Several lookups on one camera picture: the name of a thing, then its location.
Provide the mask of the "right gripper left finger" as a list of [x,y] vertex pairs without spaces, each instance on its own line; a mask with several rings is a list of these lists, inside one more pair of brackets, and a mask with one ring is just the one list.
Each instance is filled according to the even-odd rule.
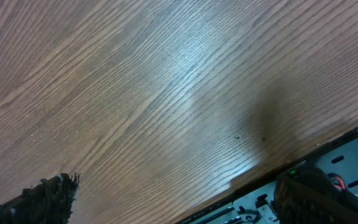
[[79,183],[78,173],[41,179],[39,185],[0,205],[0,224],[67,224]]

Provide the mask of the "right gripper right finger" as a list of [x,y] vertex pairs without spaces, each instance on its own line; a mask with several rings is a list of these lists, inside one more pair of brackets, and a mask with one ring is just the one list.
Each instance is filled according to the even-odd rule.
[[307,186],[291,177],[278,179],[273,209],[280,223],[358,224],[358,197],[328,180]]

